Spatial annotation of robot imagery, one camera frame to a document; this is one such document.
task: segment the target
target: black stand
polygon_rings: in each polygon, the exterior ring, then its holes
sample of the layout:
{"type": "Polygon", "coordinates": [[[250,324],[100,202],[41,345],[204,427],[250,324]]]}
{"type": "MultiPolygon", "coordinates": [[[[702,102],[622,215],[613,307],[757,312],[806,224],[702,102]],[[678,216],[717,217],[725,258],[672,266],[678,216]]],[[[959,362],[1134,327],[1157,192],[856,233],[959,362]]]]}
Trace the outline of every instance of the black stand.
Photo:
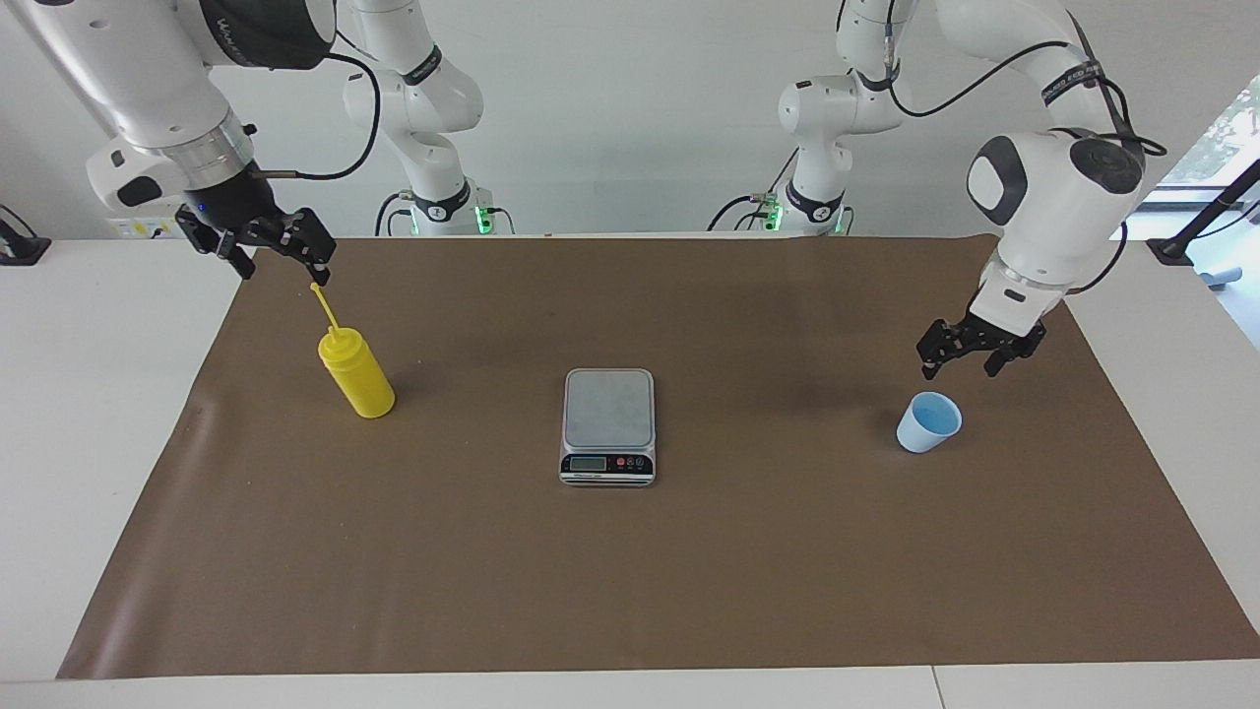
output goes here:
{"type": "Polygon", "coordinates": [[[0,266],[34,266],[52,243],[50,238],[21,235],[0,219],[0,266]]]}
{"type": "Polygon", "coordinates": [[[1226,186],[1225,191],[1211,204],[1203,207],[1203,210],[1191,223],[1186,224],[1186,228],[1177,232],[1177,235],[1172,238],[1152,238],[1147,241],[1147,246],[1155,253],[1155,258],[1159,258],[1159,262],[1166,266],[1193,266],[1194,262],[1186,256],[1186,247],[1189,246],[1191,241],[1198,238],[1208,224],[1215,222],[1239,198],[1246,194],[1256,181],[1260,181],[1260,160],[1251,162],[1251,166],[1244,170],[1239,175],[1239,179],[1234,180],[1230,186],[1226,186]]]}

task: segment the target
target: brown table cover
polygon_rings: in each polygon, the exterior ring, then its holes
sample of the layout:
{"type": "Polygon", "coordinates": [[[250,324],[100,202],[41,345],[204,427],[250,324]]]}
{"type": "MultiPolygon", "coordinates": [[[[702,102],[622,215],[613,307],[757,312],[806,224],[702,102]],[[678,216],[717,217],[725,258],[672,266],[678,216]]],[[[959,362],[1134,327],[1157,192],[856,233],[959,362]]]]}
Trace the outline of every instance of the brown table cover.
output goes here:
{"type": "Polygon", "coordinates": [[[344,241],[377,422],[261,253],[59,676],[1260,656],[1066,307],[922,382],[993,244],[344,241]],[[573,368],[655,377],[654,487],[557,481],[573,368]],[[925,389],[965,423],[916,457],[925,389]]]}

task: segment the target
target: blue cup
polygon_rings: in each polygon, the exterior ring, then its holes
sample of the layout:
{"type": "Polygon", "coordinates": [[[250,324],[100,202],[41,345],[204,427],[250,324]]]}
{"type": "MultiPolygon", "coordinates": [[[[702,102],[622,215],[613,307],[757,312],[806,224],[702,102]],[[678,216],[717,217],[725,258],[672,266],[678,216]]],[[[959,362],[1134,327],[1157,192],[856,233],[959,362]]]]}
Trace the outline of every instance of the blue cup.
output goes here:
{"type": "Polygon", "coordinates": [[[963,413],[944,394],[916,394],[897,424],[897,443],[911,453],[927,453],[963,428],[963,413]]]}

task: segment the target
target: white wall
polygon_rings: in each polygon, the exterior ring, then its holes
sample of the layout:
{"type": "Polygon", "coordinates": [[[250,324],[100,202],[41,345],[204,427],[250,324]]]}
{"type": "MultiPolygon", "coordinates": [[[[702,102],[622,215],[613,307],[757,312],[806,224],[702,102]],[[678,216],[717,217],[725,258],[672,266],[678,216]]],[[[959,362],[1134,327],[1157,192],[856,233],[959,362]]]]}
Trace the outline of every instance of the white wall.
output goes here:
{"type": "MultiPolygon", "coordinates": [[[[1174,156],[1260,72],[1260,44],[1239,30],[1254,21],[1249,0],[1067,5],[1125,87],[1139,130],[1174,156]]],[[[465,167],[513,210],[523,232],[698,229],[726,199],[765,189],[793,147],[775,118],[780,91],[838,71],[835,9],[833,0],[425,3],[446,55],[486,97],[481,125],[454,136],[465,167]]],[[[344,29],[357,34],[349,18],[344,29]]],[[[907,37],[902,76],[916,89],[916,106],[934,105],[988,67],[944,43],[930,1],[907,37]]],[[[5,42],[0,60],[11,62],[10,54],[20,67],[39,60],[5,42]]],[[[40,191],[76,174],[86,185],[78,152],[86,156],[89,149],[79,145],[98,140],[84,139],[91,121],[63,116],[53,125],[67,110],[48,105],[40,84],[11,67],[0,65],[0,93],[21,98],[0,101],[0,122],[24,130],[16,140],[10,130],[0,136],[0,159],[8,165],[23,149],[47,156],[48,175],[30,180],[40,191]]],[[[213,76],[241,117],[262,130],[256,142],[265,167],[324,171],[353,160],[364,139],[340,102],[352,71],[329,62],[305,73],[220,68],[213,76]]],[[[1038,88],[1008,73],[934,118],[853,139],[857,230],[985,228],[965,195],[965,170],[988,137],[1047,126],[1038,88]]],[[[1174,161],[1153,161],[1149,181],[1174,161]]],[[[5,166],[0,196],[18,201],[8,183],[5,166]]],[[[402,170],[382,146],[346,180],[277,183],[277,193],[286,207],[316,208],[335,233],[364,233],[381,198],[401,186],[402,170]]],[[[49,223],[66,207],[60,199],[21,205],[49,223]]],[[[87,207],[74,213],[92,217],[87,207]]],[[[69,233],[91,230],[77,228],[69,233]]]]}

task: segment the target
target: scale platform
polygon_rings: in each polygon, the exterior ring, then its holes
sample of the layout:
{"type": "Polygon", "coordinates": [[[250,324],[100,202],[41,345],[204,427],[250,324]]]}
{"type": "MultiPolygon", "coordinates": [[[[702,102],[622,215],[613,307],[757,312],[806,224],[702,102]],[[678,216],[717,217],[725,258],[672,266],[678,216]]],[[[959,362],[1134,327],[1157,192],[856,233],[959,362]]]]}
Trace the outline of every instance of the scale platform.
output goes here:
{"type": "Polygon", "coordinates": [[[564,379],[559,480],[645,487],[656,480],[656,398],[646,370],[573,370],[564,379]]]}

